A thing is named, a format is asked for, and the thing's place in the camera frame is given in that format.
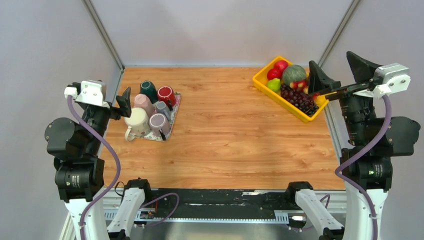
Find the cream floral mug green inside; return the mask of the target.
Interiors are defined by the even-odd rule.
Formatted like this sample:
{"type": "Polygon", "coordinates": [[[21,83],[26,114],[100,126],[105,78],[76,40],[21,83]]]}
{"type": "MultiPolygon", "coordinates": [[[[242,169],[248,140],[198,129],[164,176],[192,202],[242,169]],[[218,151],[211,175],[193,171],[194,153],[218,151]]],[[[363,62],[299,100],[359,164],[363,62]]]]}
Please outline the cream floral mug green inside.
{"type": "Polygon", "coordinates": [[[127,125],[124,139],[128,142],[135,138],[142,138],[151,132],[149,116],[143,108],[132,108],[130,117],[124,117],[124,122],[127,125]]]}

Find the right arm base link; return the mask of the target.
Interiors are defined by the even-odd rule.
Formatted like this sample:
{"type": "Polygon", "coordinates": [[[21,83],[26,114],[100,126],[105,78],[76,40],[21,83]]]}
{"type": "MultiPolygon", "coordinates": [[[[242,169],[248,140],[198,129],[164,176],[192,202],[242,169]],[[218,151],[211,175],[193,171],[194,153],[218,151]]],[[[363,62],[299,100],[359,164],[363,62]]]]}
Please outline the right arm base link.
{"type": "Polygon", "coordinates": [[[290,182],[286,189],[288,201],[303,210],[320,240],[341,240],[345,227],[320,202],[307,181],[290,182]]]}

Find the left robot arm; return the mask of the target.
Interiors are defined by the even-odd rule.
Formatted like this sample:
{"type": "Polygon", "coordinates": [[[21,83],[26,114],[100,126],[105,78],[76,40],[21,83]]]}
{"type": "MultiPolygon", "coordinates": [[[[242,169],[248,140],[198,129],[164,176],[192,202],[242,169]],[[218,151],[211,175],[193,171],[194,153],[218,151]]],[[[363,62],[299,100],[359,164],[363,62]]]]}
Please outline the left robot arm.
{"type": "Polygon", "coordinates": [[[131,115],[131,88],[116,96],[118,106],[105,101],[106,85],[97,81],[69,84],[64,90],[74,119],[60,117],[45,129],[46,151],[54,157],[54,182],[59,198],[71,216],[78,240],[107,240],[109,234],[103,214],[104,166],[98,157],[106,147],[118,156],[104,139],[110,119],[131,115]]]}

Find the mauve mug black handle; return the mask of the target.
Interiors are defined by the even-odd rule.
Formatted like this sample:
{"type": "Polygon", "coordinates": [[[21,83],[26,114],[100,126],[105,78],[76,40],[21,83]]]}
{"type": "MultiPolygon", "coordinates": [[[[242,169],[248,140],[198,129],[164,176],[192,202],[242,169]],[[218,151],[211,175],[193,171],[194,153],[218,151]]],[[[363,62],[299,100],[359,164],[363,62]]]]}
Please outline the mauve mug black handle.
{"type": "Polygon", "coordinates": [[[169,133],[171,132],[171,124],[162,113],[153,114],[149,121],[149,126],[153,135],[159,138],[162,141],[166,141],[169,138],[169,133]]]}

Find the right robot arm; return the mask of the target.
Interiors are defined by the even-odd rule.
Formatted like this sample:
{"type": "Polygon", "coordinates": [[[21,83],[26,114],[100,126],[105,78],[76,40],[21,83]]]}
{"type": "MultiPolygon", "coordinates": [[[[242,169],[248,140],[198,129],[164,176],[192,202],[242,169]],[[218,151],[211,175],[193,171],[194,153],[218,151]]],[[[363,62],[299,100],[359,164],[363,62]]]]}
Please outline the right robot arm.
{"type": "Polygon", "coordinates": [[[346,222],[340,224],[311,189],[293,189],[286,204],[305,212],[321,240],[378,240],[385,201],[392,186],[393,157],[414,153],[420,124],[393,116],[389,96],[406,91],[409,68],[399,63],[380,65],[348,51],[346,58],[354,83],[342,86],[327,76],[315,61],[309,62],[309,92],[337,100],[350,148],[341,150],[335,175],[346,191],[346,222]]]}

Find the left arm base link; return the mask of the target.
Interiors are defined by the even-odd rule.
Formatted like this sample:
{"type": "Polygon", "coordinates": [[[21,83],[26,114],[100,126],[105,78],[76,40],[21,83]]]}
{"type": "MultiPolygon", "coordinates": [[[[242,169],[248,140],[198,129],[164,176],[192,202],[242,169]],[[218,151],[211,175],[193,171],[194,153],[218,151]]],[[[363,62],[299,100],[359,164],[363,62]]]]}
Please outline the left arm base link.
{"type": "Polygon", "coordinates": [[[117,214],[107,227],[110,240],[129,240],[139,208],[151,193],[147,179],[129,180],[123,188],[123,197],[117,214]]]}

